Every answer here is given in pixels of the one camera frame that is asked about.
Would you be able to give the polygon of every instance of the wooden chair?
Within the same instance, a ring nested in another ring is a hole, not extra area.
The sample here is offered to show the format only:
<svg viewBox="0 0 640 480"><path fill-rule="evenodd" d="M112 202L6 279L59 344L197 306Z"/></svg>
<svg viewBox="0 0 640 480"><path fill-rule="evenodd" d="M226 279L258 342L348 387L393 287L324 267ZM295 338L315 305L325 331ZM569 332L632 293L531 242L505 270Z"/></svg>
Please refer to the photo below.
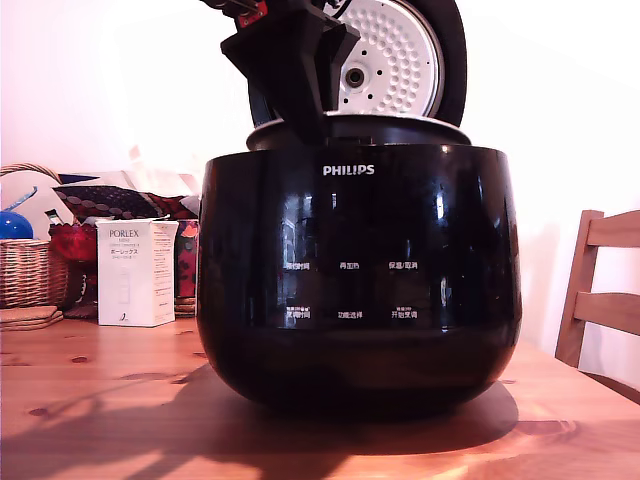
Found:
<svg viewBox="0 0 640 480"><path fill-rule="evenodd" d="M577 368L586 322L640 335L640 295L591 293L599 247L640 248L640 211L605 217L585 210L580 219L556 358ZM640 392L602 375L583 372L640 404Z"/></svg>

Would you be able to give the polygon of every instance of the red object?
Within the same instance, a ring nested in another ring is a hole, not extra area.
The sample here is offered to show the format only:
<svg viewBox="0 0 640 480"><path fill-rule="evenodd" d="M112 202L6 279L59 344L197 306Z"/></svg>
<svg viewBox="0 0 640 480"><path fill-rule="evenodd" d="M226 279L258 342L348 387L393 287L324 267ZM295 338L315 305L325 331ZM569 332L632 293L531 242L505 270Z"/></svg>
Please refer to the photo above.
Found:
<svg viewBox="0 0 640 480"><path fill-rule="evenodd" d="M264 17L267 16L268 10L267 10L267 3L266 2L264 2L264 1L258 2L257 7L258 7L258 12L257 13L254 13L253 15L247 15L247 16L238 18L238 23L240 24L240 28L248 27L252 23L255 23L258 20L260 20L261 18L264 18Z"/></svg>
<svg viewBox="0 0 640 480"><path fill-rule="evenodd" d="M51 247L66 260L96 262L98 236L93 225L52 225L49 228Z"/></svg>

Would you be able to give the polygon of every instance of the fabric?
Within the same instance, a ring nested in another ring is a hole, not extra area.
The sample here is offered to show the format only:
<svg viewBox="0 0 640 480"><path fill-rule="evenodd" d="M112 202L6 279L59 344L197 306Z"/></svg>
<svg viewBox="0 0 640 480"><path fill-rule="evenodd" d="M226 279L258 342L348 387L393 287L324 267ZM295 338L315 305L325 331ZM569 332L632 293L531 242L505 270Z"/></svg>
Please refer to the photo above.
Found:
<svg viewBox="0 0 640 480"><path fill-rule="evenodd" d="M160 197L109 185L63 185L54 187L58 197L79 222L88 217L193 219L197 216L184 207L179 197Z"/></svg>

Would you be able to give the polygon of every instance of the chair slat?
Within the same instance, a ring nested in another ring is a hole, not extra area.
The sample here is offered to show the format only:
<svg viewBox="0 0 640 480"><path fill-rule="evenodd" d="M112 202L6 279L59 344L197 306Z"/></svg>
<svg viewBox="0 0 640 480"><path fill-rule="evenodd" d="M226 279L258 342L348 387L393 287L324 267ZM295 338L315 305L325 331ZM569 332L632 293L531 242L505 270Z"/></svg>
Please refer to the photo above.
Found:
<svg viewBox="0 0 640 480"><path fill-rule="evenodd" d="M574 317L640 335L640 295L579 292Z"/></svg>
<svg viewBox="0 0 640 480"><path fill-rule="evenodd" d="M591 220L587 244L598 247L640 247L640 210Z"/></svg>

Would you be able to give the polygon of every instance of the wooden table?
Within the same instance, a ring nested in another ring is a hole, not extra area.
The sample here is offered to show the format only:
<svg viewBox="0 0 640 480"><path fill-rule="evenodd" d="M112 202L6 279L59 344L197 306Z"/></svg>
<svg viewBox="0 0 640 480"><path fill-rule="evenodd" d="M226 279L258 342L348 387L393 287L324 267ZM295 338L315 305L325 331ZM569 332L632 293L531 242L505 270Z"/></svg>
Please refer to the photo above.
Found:
<svg viewBox="0 0 640 480"><path fill-rule="evenodd" d="M227 388L191 319L2 335L6 479L640 479L640 406L526 344L450 416L279 418Z"/></svg>

